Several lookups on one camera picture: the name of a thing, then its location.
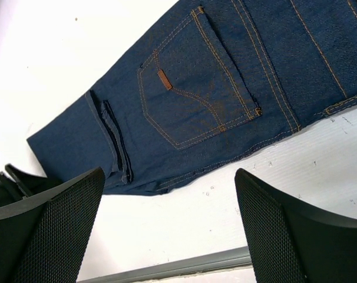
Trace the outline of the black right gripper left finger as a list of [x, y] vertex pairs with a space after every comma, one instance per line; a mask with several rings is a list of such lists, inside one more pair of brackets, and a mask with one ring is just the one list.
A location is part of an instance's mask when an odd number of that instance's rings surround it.
[[104, 183], [95, 168], [0, 206], [0, 282], [75, 282]]

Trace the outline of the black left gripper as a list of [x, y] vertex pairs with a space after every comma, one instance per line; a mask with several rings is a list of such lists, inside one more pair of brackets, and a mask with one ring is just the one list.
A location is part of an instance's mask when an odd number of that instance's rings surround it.
[[5, 170], [11, 177], [0, 172], [0, 206], [37, 195], [62, 184], [57, 178], [31, 175], [11, 164], [7, 164]]

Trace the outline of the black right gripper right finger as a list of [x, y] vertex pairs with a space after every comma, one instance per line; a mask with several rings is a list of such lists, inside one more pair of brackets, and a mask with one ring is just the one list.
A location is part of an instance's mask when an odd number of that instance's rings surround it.
[[357, 282], [357, 219], [238, 169], [237, 201], [257, 282]]

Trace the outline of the dark blue denim trousers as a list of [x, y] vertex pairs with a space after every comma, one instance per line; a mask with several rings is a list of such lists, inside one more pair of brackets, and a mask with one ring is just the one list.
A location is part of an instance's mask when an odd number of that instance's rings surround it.
[[178, 1], [27, 142], [48, 177], [162, 195], [357, 105], [357, 1]]

